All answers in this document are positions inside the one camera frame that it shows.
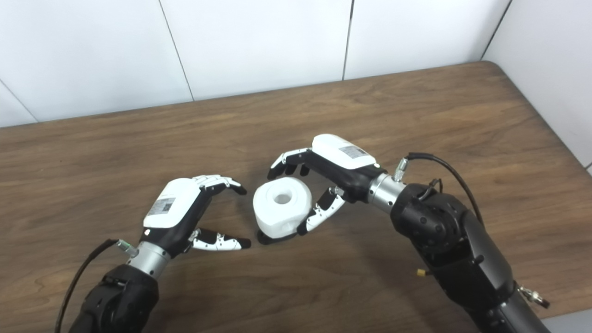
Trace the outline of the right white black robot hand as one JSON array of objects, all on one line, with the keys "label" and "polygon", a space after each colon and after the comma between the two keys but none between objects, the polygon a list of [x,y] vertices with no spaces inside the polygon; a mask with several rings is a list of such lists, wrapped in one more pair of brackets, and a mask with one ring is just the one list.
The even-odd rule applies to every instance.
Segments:
[{"label": "right white black robot hand", "polygon": [[332,217],[345,203],[368,203],[378,180],[387,175],[376,159],[357,145],[332,134],[313,138],[309,148],[284,152],[271,165],[268,180],[292,175],[300,167],[300,176],[314,171],[332,181],[308,215],[296,227],[304,236]]}]

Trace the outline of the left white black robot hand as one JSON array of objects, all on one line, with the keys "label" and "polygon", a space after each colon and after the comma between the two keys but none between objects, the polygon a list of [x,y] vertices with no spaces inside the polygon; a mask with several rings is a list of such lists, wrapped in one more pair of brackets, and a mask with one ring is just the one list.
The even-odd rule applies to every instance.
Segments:
[{"label": "left white black robot hand", "polygon": [[189,249],[239,251],[252,246],[247,238],[236,238],[197,224],[213,197],[226,188],[239,195],[246,189],[231,177],[200,175],[171,180],[162,190],[142,221],[141,243],[154,244],[172,259]]}]

